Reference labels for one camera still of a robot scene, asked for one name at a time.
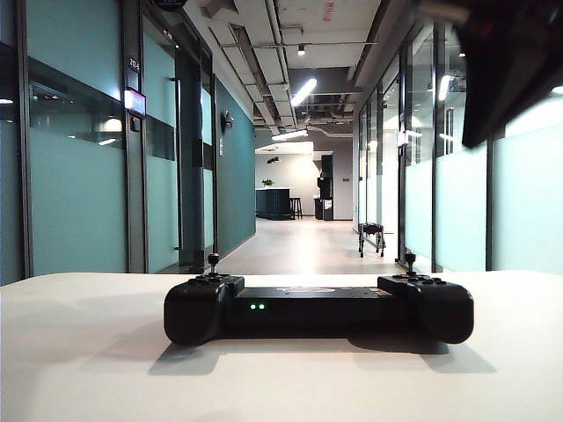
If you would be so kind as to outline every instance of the white wall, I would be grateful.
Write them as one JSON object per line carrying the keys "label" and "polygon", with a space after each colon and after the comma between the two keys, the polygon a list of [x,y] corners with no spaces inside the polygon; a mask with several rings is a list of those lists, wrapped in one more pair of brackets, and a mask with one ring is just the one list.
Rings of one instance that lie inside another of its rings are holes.
{"label": "white wall", "polygon": [[352,220],[354,218],[354,182],[352,181],[354,153],[351,140],[335,142],[334,147],[334,220]]}
{"label": "white wall", "polygon": [[[267,160],[278,156],[281,161],[268,164]],[[314,195],[319,195],[317,178],[320,176],[319,168],[312,162],[311,155],[279,154],[256,155],[256,187],[263,187],[262,180],[270,178],[274,186],[294,187],[289,191],[293,198],[301,198],[304,215],[315,215]]]}

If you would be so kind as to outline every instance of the game controller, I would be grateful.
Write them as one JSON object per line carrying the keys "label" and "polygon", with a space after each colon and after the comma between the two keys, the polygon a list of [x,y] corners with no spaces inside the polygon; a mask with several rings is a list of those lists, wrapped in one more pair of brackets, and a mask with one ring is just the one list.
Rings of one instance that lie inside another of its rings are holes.
{"label": "game controller", "polygon": [[239,276],[211,272],[165,298],[165,332],[177,345],[214,338],[350,337],[401,327],[421,328],[446,343],[473,330],[473,299],[463,287],[419,275],[413,254],[406,274],[377,279],[377,287],[245,287]]}

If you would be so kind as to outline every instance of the reception counter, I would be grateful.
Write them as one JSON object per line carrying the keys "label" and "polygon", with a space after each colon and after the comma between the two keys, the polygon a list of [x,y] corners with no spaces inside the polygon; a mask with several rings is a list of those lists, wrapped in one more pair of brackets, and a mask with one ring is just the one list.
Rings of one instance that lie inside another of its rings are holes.
{"label": "reception counter", "polygon": [[256,216],[268,220],[291,220],[289,189],[292,188],[256,188]]}

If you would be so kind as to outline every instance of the black object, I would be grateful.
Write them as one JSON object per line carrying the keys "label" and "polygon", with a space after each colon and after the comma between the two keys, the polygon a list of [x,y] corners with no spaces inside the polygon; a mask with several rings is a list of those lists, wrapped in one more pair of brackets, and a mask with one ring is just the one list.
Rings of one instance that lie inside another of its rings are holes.
{"label": "black object", "polygon": [[320,198],[315,198],[315,218],[323,219],[323,201]]}
{"label": "black object", "polygon": [[177,11],[186,5],[187,0],[153,0],[153,2],[163,11]]}
{"label": "black object", "polygon": [[256,216],[267,220],[291,220],[289,189],[257,189]]}
{"label": "black object", "polygon": [[212,273],[173,287],[165,298],[166,335],[183,346],[213,338],[334,338],[405,327],[461,343],[473,330],[472,296],[426,275],[379,277],[377,288],[276,288],[245,287],[243,277]]}
{"label": "black object", "polygon": [[221,114],[221,131],[223,135],[227,132],[227,129],[232,129],[235,126],[235,119],[230,115],[229,110],[225,110],[223,114]]}
{"label": "black object", "polygon": [[474,147],[563,84],[563,0],[413,0],[452,21],[467,62],[464,145]]}
{"label": "black object", "polygon": [[295,220],[296,218],[303,219],[303,209],[301,208],[301,198],[289,198],[291,203],[290,212],[291,212],[291,219]]}
{"label": "black object", "polygon": [[381,224],[365,223],[360,224],[359,232],[359,243],[360,243],[360,258],[363,258],[363,244],[365,242],[365,237],[370,235],[376,236],[376,253],[379,253],[381,249],[381,257],[384,256],[385,249],[385,237],[384,237],[384,226]]}
{"label": "black object", "polygon": [[320,187],[320,199],[329,200],[333,196],[332,178],[318,178],[317,186]]}
{"label": "black object", "polygon": [[334,220],[334,201],[332,198],[327,198],[323,202],[323,220],[331,222]]}

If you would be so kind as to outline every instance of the white table surface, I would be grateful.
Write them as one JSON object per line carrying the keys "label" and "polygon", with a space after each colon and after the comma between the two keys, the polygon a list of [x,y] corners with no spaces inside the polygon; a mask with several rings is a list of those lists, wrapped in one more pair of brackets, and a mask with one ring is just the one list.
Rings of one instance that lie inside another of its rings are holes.
{"label": "white table surface", "polygon": [[[249,276],[248,286],[375,285]],[[457,273],[475,299],[462,345],[364,339],[171,346],[163,300],[185,275],[74,273],[0,288],[2,421],[557,421],[563,277]]]}

